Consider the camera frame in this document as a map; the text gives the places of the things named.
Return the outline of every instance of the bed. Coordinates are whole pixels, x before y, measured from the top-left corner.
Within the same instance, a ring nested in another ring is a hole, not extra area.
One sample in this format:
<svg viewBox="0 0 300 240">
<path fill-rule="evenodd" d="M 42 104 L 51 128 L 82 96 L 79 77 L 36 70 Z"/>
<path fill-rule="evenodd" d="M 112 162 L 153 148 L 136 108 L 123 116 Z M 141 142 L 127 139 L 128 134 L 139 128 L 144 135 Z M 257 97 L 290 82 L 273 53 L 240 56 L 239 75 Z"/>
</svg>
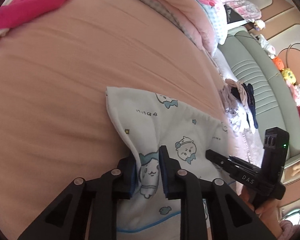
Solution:
<svg viewBox="0 0 300 240">
<path fill-rule="evenodd" d="M 169 95 L 227 122 L 223 85 L 209 52 L 139 0 L 69 0 L 10 30 L 0 38 L 0 230 L 17 239 L 70 181 L 127 156 L 107 86 Z M 231 131 L 228 140 L 231 155 L 244 154 Z"/>
</svg>

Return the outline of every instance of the screw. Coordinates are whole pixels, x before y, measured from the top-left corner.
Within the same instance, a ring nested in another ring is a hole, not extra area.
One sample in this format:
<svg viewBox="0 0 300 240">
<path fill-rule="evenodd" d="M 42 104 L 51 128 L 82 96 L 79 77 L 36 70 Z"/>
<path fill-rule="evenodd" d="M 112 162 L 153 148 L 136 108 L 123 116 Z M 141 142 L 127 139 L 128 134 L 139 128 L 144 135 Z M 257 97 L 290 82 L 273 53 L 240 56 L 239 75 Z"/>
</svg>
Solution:
<svg viewBox="0 0 300 240">
<path fill-rule="evenodd" d="M 214 183 L 218 186 L 222 186 L 224 184 L 224 181 L 222 179 L 215 179 Z"/>
<path fill-rule="evenodd" d="M 121 171 L 119 169 L 114 169 L 111 171 L 111 174 L 114 175 L 114 176 L 118 176 L 121 174 Z"/>
<path fill-rule="evenodd" d="M 73 183 L 76 185 L 81 185 L 83 183 L 83 178 L 76 178 L 74 179 Z"/>
<path fill-rule="evenodd" d="M 178 170 L 178 174 L 180 176 L 186 176 L 188 174 L 188 172 L 186 170 Z"/>
</svg>

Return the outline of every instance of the orange plush toy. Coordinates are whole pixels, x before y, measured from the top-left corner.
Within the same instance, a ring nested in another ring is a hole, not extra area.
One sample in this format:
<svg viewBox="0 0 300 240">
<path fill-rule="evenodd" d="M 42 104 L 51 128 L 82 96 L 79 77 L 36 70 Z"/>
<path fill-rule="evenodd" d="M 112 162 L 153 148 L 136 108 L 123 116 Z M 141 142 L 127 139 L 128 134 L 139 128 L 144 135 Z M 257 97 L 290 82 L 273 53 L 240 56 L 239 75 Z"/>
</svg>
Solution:
<svg viewBox="0 0 300 240">
<path fill-rule="evenodd" d="M 272 59 L 272 61 L 280 71 L 284 70 L 284 63 L 278 56 Z"/>
</svg>

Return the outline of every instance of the character print fabric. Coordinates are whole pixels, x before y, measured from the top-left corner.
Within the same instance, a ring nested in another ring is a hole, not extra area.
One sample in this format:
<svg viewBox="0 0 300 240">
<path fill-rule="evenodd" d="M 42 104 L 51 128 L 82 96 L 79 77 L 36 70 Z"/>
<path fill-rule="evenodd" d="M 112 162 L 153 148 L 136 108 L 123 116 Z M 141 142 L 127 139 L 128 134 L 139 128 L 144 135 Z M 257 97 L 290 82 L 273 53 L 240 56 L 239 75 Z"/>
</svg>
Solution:
<svg viewBox="0 0 300 240">
<path fill-rule="evenodd" d="M 118 203 L 118 231 L 138 232 L 180 214 L 180 200 L 168 200 L 163 194 L 161 145 L 198 178 L 231 182 L 205 158 L 207 149 L 228 156 L 227 126 L 221 121 L 177 99 L 144 90 L 108 87 L 106 101 L 110 119 L 137 163 L 136 191 L 132 199 Z"/>
</svg>

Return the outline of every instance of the yellow plush toy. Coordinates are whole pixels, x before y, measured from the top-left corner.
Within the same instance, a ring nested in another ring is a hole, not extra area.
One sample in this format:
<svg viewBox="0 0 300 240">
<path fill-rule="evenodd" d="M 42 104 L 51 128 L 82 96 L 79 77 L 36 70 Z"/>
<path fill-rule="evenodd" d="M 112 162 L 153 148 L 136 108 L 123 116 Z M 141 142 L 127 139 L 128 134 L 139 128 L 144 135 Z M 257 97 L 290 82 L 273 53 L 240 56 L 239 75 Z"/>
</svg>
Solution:
<svg viewBox="0 0 300 240">
<path fill-rule="evenodd" d="M 281 74 L 283 76 L 283 79 L 285 81 L 289 81 L 292 85 L 294 85 L 297 82 L 297 79 L 291 71 L 291 69 L 285 68 L 284 70 L 282 70 Z"/>
</svg>

